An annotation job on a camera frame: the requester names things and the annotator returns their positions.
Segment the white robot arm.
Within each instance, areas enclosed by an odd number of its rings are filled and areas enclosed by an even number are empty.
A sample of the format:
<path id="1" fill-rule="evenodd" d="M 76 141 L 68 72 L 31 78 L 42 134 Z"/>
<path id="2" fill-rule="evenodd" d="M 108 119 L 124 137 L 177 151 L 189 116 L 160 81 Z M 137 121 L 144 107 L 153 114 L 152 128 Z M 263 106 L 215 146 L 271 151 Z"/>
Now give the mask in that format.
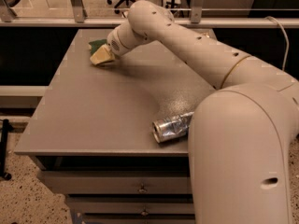
<path id="1" fill-rule="evenodd" d="M 244 51 L 174 22 L 147 0 L 94 49 L 94 64 L 159 41 L 215 88 L 188 136 L 196 224 L 292 224 L 289 145 L 299 134 L 299 82 Z"/>

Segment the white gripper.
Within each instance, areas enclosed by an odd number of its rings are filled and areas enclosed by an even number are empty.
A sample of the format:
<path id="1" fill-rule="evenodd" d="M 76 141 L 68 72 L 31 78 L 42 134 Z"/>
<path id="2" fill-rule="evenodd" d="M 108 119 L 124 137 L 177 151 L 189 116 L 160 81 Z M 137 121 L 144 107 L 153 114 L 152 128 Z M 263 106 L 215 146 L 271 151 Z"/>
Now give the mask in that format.
<path id="1" fill-rule="evenodd" d="M 144 36 L 136 33 L 129 22 L 125 22 L 109 33 L 107 44 L 98 48 L 92 54 L 90 61 L 94 65 L 114 61 L 115 55 L 122 56 L 146 42 Z"/>

